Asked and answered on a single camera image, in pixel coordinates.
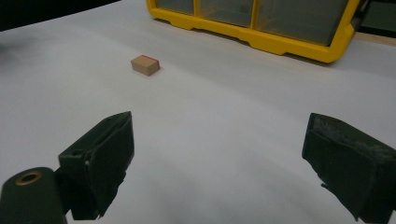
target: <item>yellow container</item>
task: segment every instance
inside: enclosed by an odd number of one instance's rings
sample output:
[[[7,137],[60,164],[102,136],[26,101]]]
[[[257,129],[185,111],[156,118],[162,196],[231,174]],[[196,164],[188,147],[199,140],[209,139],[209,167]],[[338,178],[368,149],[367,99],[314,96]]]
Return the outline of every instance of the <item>yellow container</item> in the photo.
[[[277,55],[339,59],[355,33],[360,0],[146,0],[152,17],[247,41]]]

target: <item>white table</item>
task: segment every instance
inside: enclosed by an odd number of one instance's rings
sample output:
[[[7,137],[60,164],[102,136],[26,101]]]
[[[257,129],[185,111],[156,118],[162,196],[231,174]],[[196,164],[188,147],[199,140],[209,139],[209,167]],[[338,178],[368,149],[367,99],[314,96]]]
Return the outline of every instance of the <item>white table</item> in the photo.
[[[141,54],[161,62],[132,70]],[[356,223],[302,159],[311,112],[396,147],[396,48],[353,40],[325,65],[155,21],[145,1],[0,33],[0,182],[131,110],[135,157],[98,221]]]

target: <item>table surface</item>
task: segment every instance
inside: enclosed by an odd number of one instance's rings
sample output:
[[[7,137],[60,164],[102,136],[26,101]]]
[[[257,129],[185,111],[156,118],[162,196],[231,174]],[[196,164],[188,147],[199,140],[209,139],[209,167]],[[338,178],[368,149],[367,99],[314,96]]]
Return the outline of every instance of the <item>table surface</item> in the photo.
[[[146,54],[151,77],[130,61]],[[145,1],[0,33],[0,182],[132,111],[135,156],[106,215],[69,223],[356,223],[302,159],[310,113],[396,147],[396,48],[332,64],[150,17]]]

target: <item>yellow plastic bin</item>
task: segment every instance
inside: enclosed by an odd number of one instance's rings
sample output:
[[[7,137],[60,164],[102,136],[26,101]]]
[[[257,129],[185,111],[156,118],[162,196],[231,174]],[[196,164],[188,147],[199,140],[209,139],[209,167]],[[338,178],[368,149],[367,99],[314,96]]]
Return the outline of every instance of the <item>yellow plastic bin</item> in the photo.
[[[183,29],[204,29],[255,49],[331,63],[355,34],[361,0],[146,0],[152,17]]]

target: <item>storage organizer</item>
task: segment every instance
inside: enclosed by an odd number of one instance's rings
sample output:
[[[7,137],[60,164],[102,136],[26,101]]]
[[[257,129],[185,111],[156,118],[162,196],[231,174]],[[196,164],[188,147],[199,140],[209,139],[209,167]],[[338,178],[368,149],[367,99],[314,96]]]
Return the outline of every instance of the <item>storage organizer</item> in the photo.
[[[148,12],[191,30],[247,41],[274,54],[291,53],[331,63],[355,33],[360,0],[146,0]]]

